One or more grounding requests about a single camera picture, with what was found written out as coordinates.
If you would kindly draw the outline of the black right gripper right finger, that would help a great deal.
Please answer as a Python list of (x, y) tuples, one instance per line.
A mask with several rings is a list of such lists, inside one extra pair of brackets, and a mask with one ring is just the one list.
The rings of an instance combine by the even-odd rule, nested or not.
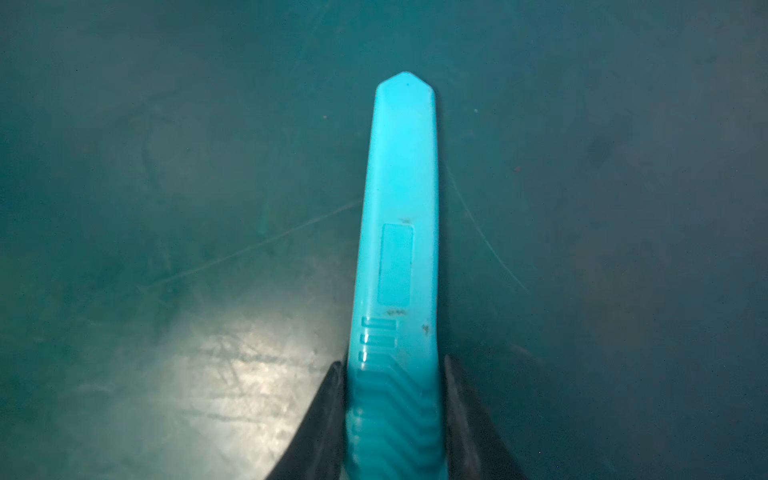
[(448, 478), (526, 480), (455, 356), (443, 372)]

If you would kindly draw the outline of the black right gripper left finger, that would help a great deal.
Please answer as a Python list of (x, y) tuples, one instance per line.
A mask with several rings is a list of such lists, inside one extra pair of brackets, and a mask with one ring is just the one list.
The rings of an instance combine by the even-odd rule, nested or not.
[(267, 480), (340, 478), (346, 449), (346, 365), (333, 362)]

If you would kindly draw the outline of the teal utility knife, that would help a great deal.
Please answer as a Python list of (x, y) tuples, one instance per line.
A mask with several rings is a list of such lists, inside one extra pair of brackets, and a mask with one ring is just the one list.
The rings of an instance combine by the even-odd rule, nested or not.
[(433, 89), (376, 89), (347, 357), (352, 479), (447, 475), (437, 346), (439, 179)]

